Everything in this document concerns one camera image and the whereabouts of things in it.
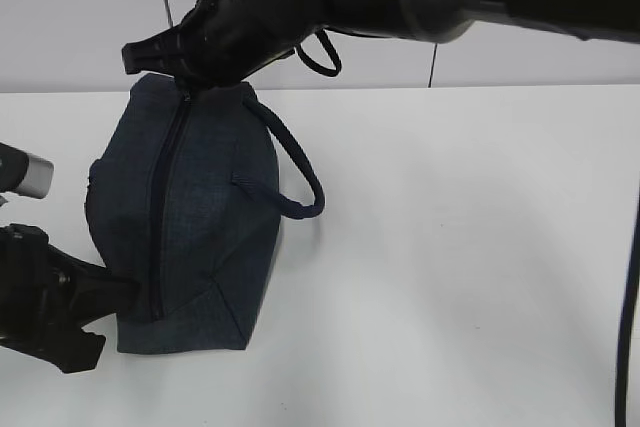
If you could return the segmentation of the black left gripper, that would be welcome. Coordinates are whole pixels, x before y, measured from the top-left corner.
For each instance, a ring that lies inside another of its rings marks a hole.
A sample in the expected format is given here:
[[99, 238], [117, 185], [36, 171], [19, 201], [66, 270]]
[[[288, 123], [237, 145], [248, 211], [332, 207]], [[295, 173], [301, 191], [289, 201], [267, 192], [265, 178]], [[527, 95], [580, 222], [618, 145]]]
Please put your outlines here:
[[[72, 279], [74, 320], [128, 314], [140, 292], [134, 279], [79, 260]], [[43, 230], [15, 223], [1, 229], [1, 346], [51, 362], [63, 373], [91, 371], [106, 337], [65, 324], [60, 299], [66, 283]]]

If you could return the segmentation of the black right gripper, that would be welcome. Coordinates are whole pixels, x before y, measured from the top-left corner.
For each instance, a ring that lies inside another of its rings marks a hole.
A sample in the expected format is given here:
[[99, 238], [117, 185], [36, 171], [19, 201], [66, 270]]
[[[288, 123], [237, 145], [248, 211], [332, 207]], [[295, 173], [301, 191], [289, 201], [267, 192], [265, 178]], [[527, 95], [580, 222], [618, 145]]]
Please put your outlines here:
[[174, 75], [186, 91], [234, 86], [297, 54], [326, 77], [340, 58], [324, 28], [325, 0], [199, 0], [189, 26], [177, 25], [121, 49], [127, 75]]

